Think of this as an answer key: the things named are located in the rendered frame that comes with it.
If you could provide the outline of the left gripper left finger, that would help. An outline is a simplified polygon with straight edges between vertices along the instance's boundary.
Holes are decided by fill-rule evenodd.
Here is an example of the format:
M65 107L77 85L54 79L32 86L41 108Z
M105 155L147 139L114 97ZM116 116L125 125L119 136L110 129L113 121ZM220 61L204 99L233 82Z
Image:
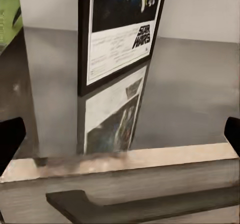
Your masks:
M26 137L22 117L0 122L0 177Z

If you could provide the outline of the poster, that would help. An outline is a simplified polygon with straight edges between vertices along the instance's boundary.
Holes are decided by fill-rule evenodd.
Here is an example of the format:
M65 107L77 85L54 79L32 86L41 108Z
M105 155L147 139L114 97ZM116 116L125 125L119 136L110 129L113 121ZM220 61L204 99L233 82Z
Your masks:
M78 0L77 95L152 58L165 0Z

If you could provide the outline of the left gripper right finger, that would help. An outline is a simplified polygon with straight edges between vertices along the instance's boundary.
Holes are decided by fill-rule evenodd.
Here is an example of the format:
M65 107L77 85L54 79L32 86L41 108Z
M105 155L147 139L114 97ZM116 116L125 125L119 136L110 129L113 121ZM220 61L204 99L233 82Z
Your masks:
M240 119L235 117L228 117L224 135L237 152L240 157Z

